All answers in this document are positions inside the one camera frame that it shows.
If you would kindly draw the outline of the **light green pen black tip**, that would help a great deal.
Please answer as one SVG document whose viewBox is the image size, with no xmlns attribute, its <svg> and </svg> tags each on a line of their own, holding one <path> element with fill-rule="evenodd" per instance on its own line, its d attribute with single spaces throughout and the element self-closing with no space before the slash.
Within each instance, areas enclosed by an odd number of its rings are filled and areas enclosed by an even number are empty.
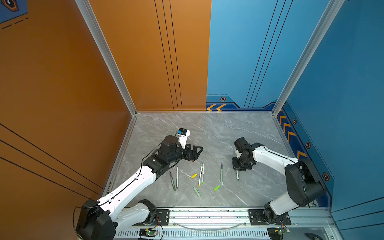
<svg viewBox="0 0 384 240">
<path fill-rule="evenodd" d="M 223 163 L 221 163 L 221 168 L 220 168 L 220 182 L 221 182 L 221 184 L 224 184 L 223 177 L 224 177 Z"/>
</svg>

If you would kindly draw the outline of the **dark green pen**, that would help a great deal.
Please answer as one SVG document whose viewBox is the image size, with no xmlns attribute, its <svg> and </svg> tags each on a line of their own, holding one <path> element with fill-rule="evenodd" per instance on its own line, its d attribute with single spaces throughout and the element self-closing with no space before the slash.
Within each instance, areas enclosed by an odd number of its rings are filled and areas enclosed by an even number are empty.
<svg viewBox="0 0 384 240">
<path fill-rule="evenodd" d="M 173 191 L 175 192 L 176 191 L 176 184 L 175 184 L 175 181 L 174 181 L 174 178 L 173 178 L 173 175 L 171 172 L 169 172 L 170 174 L 170 180 L 171 180 L 171 184 L 172 184 L 172 188 L 173 188 Z"/>
</svg>

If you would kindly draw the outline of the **pale green pen cap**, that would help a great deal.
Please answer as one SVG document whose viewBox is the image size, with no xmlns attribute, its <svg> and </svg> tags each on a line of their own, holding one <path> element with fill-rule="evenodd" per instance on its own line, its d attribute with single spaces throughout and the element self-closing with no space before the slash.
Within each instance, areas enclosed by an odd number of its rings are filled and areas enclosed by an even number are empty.
<svg viewBox="0 0 384 240">
<path fill-rule="evenodd" d="M 201 194 L 200 194 L 199 190 L 196 187 L 194 187 L 193 189 L 194 189 L 196 195 L 200 198 Z"/>
</svg>

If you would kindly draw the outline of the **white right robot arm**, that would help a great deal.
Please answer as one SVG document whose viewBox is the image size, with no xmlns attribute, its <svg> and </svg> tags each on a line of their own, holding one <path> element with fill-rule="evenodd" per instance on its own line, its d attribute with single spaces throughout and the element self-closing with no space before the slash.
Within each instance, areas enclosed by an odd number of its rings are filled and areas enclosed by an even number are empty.
<svg viewBox="0 0 384 240">
<path fill-rule="evenodd" d="M 245 138 L 234 141 L 234 146 L 235 171 L 251 170 L 260 163 L 286 178 L 287 190 L 264 207 L 263 215 L 268 223 L 274 224 L 285 213 L 305 207 L 326 194 L 327 187 L 312 160 L 291 158 L 274 152 L 260 143 L 250 144 Z"/>
</svg>

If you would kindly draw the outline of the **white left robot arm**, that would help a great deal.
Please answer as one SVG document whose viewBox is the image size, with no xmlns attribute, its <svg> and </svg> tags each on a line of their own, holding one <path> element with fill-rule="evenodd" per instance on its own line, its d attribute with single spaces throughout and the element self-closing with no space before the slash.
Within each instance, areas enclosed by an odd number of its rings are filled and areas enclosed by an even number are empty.
<svg viewBox="0 0 384 240">
<path fill-rule="evenodd" d="M 163 141 L 141 160 L 139 169 L 123 184 L 98 200 L 88 199 L 79 207 L 73 228 L 82 240 L 111 240 L 123 227 L 137 223 L 151 223 L 156 207 L 148 200 L 140 201 L 127 216 L 122 217 L 125 206 L 142 190 L 158 180 L 180 161 L 196 161 L 203 151 L 201 146 L 187 144 L 188 136 L 166 136 Z"/>
</svg>

